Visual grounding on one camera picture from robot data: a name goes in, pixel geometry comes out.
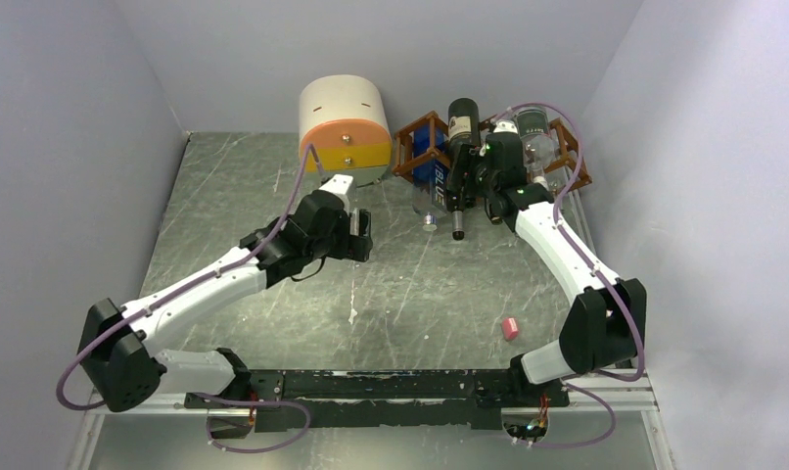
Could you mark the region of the dark labelled wine bottle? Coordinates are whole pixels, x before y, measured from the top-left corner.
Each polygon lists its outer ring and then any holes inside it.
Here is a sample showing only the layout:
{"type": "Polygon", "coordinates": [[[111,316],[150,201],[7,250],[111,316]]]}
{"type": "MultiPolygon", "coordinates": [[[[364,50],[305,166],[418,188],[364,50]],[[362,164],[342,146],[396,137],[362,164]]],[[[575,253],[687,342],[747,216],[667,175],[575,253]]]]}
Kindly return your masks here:
{"type": "Polygon", "coordinates": [[[466,230],[464,224],[464,211],[454,210],[450,212],[452,220],[451,235],[454,241],[462,241],[465,239],[466,230]]]}

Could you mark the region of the blue square glass bottle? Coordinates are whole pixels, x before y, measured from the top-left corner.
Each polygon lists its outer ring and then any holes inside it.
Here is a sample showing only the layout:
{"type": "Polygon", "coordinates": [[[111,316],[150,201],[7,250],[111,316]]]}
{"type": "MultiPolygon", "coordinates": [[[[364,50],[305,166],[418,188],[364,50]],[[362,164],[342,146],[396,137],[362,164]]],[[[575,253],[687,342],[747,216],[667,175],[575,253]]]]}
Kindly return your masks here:
{"type": "MultiPolygon", "coordinates": [[[[430,149],[430,128],[424,125],[415,130],[413,157],[419,157],[430,149]]],[[[435,131],[435,149],[445,156],[445,138],[443,133],[435,131]]],[[[412,208],[421,218],[424,231],[433,232],[437,229],[438,220],[447,214],[445,181],[448,168],[437,158],[431,158],[412,170],[412,208]]]]}

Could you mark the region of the dark green wine bottle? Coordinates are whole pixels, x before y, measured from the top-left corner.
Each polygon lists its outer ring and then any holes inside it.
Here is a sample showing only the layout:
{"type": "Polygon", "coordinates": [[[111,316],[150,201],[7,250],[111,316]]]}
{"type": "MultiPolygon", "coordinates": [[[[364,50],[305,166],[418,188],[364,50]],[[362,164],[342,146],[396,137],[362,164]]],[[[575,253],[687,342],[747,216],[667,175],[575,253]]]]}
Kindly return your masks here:
{"type": "Polygon", "coordinates": [[[447,152],[455,157],[462,145],[481,145],[480,113],[477,103],[471,98],[458,98],[447,109],[448,143],[447,152]]]}

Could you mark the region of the clear dark-labelled round bottle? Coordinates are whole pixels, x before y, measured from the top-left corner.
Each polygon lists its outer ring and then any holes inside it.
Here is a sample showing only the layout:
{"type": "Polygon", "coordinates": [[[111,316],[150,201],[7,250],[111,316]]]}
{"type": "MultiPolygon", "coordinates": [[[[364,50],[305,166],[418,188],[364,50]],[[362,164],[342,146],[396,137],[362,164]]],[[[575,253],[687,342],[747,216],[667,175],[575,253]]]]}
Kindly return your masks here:
{"type": "Polygon", "coordinates": [[[555,160],[556,144],[550,134],[545,108],[528,106],[514,114],[519,136],[524,147],[525,167],[532,178],[544,177],[555,160]]]}

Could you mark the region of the clear labelled liquor bottle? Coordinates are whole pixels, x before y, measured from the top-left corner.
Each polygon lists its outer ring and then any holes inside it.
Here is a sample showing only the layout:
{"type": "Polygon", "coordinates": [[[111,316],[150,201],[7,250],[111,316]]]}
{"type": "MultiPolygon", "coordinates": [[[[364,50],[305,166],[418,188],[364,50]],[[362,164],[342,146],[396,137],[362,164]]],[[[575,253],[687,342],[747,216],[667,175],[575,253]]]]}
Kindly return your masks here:
{"type": "Polygon", "coordinates": [[[502,216],[500,214],[496,214],[490,205],[485,206],[485,212],[492,225],[500,225],[503,222],[502,216]]]}

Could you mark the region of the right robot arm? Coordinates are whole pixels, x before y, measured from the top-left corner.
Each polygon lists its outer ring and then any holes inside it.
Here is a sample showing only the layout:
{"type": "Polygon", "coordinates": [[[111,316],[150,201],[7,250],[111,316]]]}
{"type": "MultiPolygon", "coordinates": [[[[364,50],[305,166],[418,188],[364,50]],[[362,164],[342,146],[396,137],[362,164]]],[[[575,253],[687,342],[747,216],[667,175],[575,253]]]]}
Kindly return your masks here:
{"type": "Polygon", "coordinates": [[[577,238],[546,179],[528,177],[518,134],[496,131],[481,144],[455,137],[448,150],[450,210],[459,212],[465,201],[482,199],[487,216],[534,249],[571,303],[557,339],[512,359],[518,372],[507,381],[510,398],[530,405],[543,395],[546,382],[590,372],[607,375],[608,366],[632,358],[637,369],[627,380],[638,380],[645,368],[643,284],[620,277],[577,238]]]}

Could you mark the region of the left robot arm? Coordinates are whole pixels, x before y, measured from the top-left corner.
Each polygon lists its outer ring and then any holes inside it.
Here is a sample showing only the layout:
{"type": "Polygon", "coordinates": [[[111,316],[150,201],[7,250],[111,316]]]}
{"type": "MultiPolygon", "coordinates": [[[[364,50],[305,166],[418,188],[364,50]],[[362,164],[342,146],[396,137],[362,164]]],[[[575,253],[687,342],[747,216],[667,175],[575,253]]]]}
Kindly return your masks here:
{"type": "Polygon", "coordinates": [[[123,306],[111,299],[85,317],[77,360],[100,395],[99,404],[124,412],[155,393],[200,393],[235,407],[251,380],[232,352],[177,352],[167,342],[203,316],[291,279],[315,261],[366,262],[372,215],[344,195],[315,190],[294,213],[277,217],[240,240],[220,259],[175,284],[123,306]]]}

